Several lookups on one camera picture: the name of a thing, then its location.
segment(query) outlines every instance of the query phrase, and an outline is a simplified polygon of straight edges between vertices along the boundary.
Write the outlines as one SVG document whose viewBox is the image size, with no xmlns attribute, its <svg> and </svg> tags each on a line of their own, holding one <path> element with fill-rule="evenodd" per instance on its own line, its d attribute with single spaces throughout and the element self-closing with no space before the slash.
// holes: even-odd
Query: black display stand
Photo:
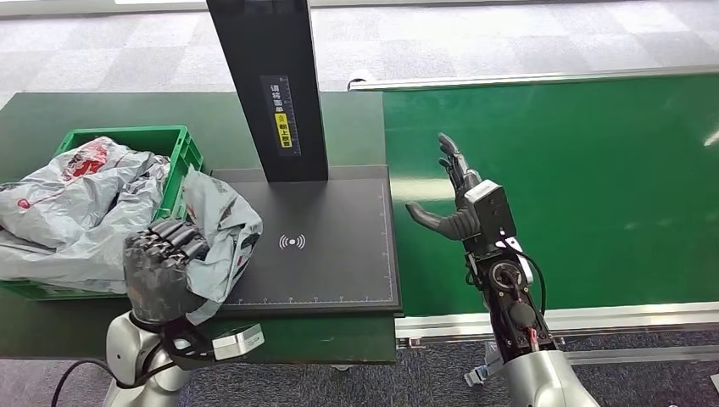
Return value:
<svg viewBox="0 0 719 407">
<path fill-rule="evenodd" d="M 386 166 L 329 169 L 306 0 L 207 0 L 262 170 L 264 232 L 221 315 L 401 311 Z"/>
<path fill-rule="evenodd" d="M 325 181 L 306 0 L 207 0 L 267 181 Z"/>
</svg>

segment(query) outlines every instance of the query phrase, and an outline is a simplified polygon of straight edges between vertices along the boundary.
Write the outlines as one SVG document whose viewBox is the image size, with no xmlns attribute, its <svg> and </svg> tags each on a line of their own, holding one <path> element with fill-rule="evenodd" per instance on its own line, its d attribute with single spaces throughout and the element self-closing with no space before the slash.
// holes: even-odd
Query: black cable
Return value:
<svg viewBox="0 0 719 407">
<path fill-rule="evenodd" d="M 468 286 L 476 286 L 474 282 L 474 276 L 472 274 L 473 273 L 471 272 L 471 270 L 468 270 L 467 274 L 465 274 L 465 282 Z"/>
<path fill-rule="evenodd" d="M 508 272 L 507 270 L 502 269 L 499 273 L 501 276 L 507 276 L 510 280 L 510 285 L 512 286 L 512 289 L 514 290 L 512 298 L 515 301 L 519 300 L 519 285 L 516 282 L 516 279 L 514 276 L 512 276 L 512 273 Z"/>
<path fill-rule="evenodd" d="M 166 371 L 169 368 L 176 366 L 175 362 L 170 362 L 166 365 L 162 365 L 156 369 L 152 369 L 151 371 L 145 373 L 144 375 L 141 375 L 140 377 L 137 378 L 135 383 L 133 383 L 131 385 L 126 385 L 126 384 L 120 382 L 117 379 L 117 377 L 115 377 L 115 375 L 113 374 L 113 372 L 110 370 L 109 366 L 105 362 L 102 362 L 101 360 L 95 360 L 95 359 L 78 360 L 75 363 L 73 363 L 72 365 L 70 365 L 70 367 L 67 369 L 67 371 L 65 371 L 65 373 L 63 373 L 62 377 L 60 377 L 58 386 L 55 387 L 55 394 L 53 394 L 53 401 L 50 403 L 50 407 L 57 407 L 58 400 L 60 398 L 60 392 L 62 392 L 63 385 L 67 381 L 68 376 L 77 366 L 84 365 L 84 364 L 100 366 L 104 371 L 107 371 L 113 377 L 113 379 L 116 381 L 117 387 L 123 388 L 123 389 L 130 389 L 130 388 L 137 388 L 140 386 L 144 386 L 145 383 L 148 382 L 150 377 L 160 373 L 161 371 Z"/>
<path fill-rule="evenodd" d="M 542 297 L 540 299 L 540 306 L 539 311 L 542 313 L 542 316 L 544 316 L 544 311 L 547 310 L 547 286 L 544 283 L 544 274 L 542 274 L 542 269 L 539 268 L 539 265 L 537 265 L 537 262 L 534 261 L 531 257 L 527 256 L 523 252 L 520 252 L 519 250 L 513 248 L 510 246 L 509 242 L 507 242 L 507 239 L 503 240 L 504 245 L 514 254 L 523 257 L 528 262 L 532 263 L 534 266 L 534 270 L 537 271 L 537 275 L 539 276 L 539 288 L 542 291 Z"/>
<path fill-rule="evenodd" d="M 83 360 L 78 360 L 78 361 L 76 361 L 75 363 L 73 363 L 72 365 L 70 365 L 70 367 L 68 368 L 68 370 L 65 371 L 65 373 L 63 373 L 62 377 L 60 377 L 60 381 L 58 382 L 58 386 L 55 388 L 55 394 L 53 395 L 53 401 L 50 403 L 50 407 L 57 407 L 57 405 L 58 405 L 58 399 L 60 398 L 60 392 L 63 390 L 63 385 L 65 384 L 65 381 L 67 380 L 67 378 L 68 378 L 68 376 L 70 375 L 70 373 L 71 373 L 77 366 L 79 366 L 79 365 L 84 365 L 85 363 L 90 363 L 90 364 L 93 364 L 93 365 L 100 366 L 100 367 L 103 368 L 103 370 L 107 371 L 111 376 L 114 376 L 114 375 L 112 374 L 112 371 L 110 370 L 110 368 L 109 368 L 104 362 L 101 362 L 101 361 L 95 360 L 95 359 L 83 359 Z"/>
</svg>

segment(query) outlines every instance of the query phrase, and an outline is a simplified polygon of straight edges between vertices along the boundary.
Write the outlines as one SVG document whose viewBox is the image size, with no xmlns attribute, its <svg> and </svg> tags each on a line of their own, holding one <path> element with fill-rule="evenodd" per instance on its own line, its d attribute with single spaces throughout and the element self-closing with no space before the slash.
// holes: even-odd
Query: black vertical pillar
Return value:
<svg viewBox="0 0 719 407">
<path fill-rule="evenodd" d="M 323 181 L 307 0 L 207 0 L 267 181 Z"/>
</svg>

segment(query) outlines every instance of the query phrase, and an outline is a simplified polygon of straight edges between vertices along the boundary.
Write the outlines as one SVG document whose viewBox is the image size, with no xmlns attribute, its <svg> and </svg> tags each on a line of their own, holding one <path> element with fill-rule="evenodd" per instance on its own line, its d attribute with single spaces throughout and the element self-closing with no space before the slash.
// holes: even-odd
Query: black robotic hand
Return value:
<svg viewBox="0 0 719 407">
<path fill-rule="evenodd" d="M 125 282 L 132 314 L 140 322 L 162 325 L 207 301 L 187 290 L 187 263 L 204 259 L 209 246 L 195 225 L 156 220 L 125 240 Z"/>
<path fill-rule="evenodd" d="M 460 149 L 454 141 L 439 133 L 439 149 L 446 157 L 439 159 L 449 175 L 454 188 L 454 206 L 457 210 L 448 216 L 439 216 L 425 211 L 418 203 L 410 202 L 405 206 L 412 219 L 420 225 L 435 231 L 451 240 L 465 240 L 480 232 L 479 219 L 472 211 L 465 194 L 482 181 L 479 174 L 469 168 Z"/>
</svg>

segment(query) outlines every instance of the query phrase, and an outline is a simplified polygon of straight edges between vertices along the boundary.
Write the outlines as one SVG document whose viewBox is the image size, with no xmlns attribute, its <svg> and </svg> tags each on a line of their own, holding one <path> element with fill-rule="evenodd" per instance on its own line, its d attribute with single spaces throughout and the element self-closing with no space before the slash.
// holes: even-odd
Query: green plastic crate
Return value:
<svg viewBox="0 0 719 407">
<path fill-rule="evenodd" d="M 181 199 L 182 181 L 192 165 L 200 170 L 203 156 L 184 125 L 157 125 L 151 127 L 118 127 L 113 129 L 80 129 L 70 131 L 60 143 L 55 155 L 77 148 L 98 137 L 110 137 L 137 151 L 151 151 L 170 157 L 170 173 L 164 184 L 162 203 L 154 218 L 183 217 L 186 208 Z M 57 299 L 112 298 L 112 293 L 96 293 L 32 282 L 28 280 L 0 282 L 0 288 L 20 296 L 44 301 Z"/>
</svg>

